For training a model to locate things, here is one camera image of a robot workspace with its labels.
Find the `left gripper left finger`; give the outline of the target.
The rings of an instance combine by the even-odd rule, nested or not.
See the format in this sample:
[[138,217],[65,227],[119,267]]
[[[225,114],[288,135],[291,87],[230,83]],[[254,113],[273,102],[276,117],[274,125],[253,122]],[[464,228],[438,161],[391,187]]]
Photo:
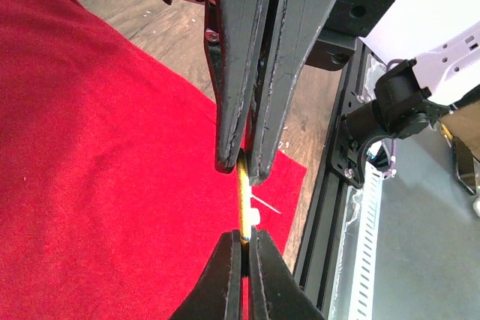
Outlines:
[[196,285],[172,319],[242,318],[242,244],[239,231],[224,232]]

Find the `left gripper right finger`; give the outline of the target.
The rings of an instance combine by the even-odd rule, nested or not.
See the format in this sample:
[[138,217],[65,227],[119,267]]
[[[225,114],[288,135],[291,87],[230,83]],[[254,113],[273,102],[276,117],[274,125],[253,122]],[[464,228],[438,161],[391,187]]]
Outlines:
[[249,319],[323,319],[295,282],[272,237],[252,229],[248,253]]

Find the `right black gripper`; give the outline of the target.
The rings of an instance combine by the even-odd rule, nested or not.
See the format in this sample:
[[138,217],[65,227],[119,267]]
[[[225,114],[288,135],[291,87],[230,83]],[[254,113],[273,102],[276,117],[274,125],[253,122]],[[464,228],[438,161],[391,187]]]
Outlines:
[[[230,173],[245,131],[269,0],[185,1],[205,8],[205,56],[217,99],[215,165]],[[337,0],[305,64],[341,69],[356,39],[368,35],[394,1]]]

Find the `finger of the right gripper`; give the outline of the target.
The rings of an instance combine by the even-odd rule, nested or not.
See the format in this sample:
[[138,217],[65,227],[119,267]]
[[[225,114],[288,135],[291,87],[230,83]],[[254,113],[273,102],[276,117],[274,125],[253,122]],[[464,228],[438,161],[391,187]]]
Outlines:
[[248,177],[272,172],[298,77],[337,0],[269,0],[248,118]]

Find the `round gold brooch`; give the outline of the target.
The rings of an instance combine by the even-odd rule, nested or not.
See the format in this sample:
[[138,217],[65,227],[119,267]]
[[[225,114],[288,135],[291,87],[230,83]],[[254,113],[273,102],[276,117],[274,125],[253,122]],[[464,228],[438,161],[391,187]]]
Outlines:
[[252,186],[248,176],[247,157],[242,148],[239,150],[235,169],[238,191],[238,230],[240,234],[241,245],[246,247],[251,241],[252,228],[259,225],[261,221],[260,211],[251,206],[251,200],[257,200],[260,204],[266,206],[277,214],[281,214],[281,212],[252,193]]

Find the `red t-shirt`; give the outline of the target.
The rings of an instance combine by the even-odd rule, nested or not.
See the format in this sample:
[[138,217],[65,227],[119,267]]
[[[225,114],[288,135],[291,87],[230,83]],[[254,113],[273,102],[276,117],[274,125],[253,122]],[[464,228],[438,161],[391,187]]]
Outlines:
[[168,319],[236,226],[214,113],[77,0],[1,0],[1,317]]

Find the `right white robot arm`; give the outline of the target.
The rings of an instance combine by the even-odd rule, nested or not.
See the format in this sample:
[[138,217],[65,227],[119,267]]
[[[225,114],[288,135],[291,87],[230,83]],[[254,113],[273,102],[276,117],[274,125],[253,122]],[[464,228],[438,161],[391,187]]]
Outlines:
[[[192,1],[205,6],[205,56],[217,104],[215,168],[230,173],[244,159],[249,182],[261,184],[271,173],[299,74],[338,0]],[[349,185],[364,185],[374,142],[405,139],[478,100],[478,36],[474,25],[401,61],[376,83],[371,102],[341,118],[331,161]]]

